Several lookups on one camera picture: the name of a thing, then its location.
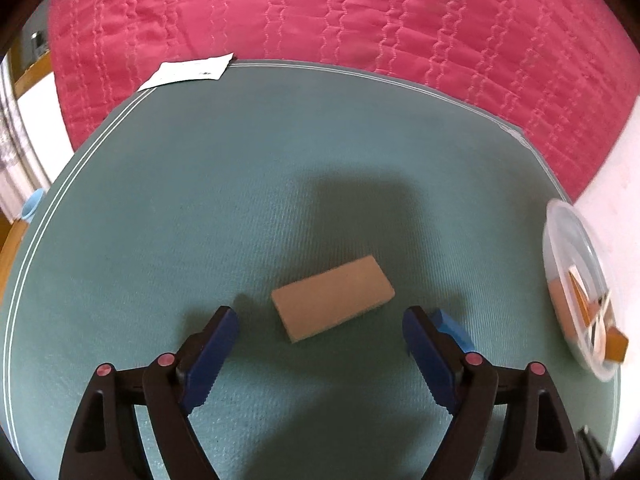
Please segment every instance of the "blue gripper pad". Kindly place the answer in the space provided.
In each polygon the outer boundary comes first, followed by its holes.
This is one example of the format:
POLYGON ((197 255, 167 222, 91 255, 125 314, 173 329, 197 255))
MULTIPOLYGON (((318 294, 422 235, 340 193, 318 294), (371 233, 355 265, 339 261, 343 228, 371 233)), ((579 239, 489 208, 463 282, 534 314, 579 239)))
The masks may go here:
POLYGON ((438 332, 449 334, 465 354, 476 351, 476 346, 471 336, 442 309, 438 309, 432 314, 429 314, 429 319, 431 319, 431 322, 438 329, 438 332))
POLYGON ((186 415, 207 400, 220 368, 236 342, 238 331, 238 314, 229 309, 204 344, 194 364, 184 375, 180 407, 186 415))
POLYGON ((433 399, 449 413, 456 413, 459 403, 454 375, 410 309, 402 316, 402 335, 433 399))

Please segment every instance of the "green mat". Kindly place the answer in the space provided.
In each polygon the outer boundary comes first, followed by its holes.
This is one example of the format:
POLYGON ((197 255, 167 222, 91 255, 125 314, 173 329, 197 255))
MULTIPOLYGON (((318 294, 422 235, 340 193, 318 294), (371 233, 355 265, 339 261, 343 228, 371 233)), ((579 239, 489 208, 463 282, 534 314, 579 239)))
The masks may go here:
POLYGON ((0 312, 2 426, 38 480, 57 478, 94 368, 146 365, 229 304, 241 335, 191 416, 223 480, 417 479, 450 422, 402 341, 402 312, 421 304, 496 365, 545 363, 572 424, 610 444, 618 378, 578 366, 546 290, 554 197, 512 126, 400 80, 244 62, 136 94, 75 154, 20 248, 0 312), (289 343, 270 291, 366 254, 395 298, 289 343))

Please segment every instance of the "pink quilted blanket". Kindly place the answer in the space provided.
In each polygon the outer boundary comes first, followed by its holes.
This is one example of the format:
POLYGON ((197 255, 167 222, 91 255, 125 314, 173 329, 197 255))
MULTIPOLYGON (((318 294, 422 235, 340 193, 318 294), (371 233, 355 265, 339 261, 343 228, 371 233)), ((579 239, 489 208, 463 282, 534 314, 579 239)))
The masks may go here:
POLYGON ((640 89, 601 0, 52 0, 58 96, 77 148, 166 60, 235 52, 409 79, 521 126, 572 197, 640 89))

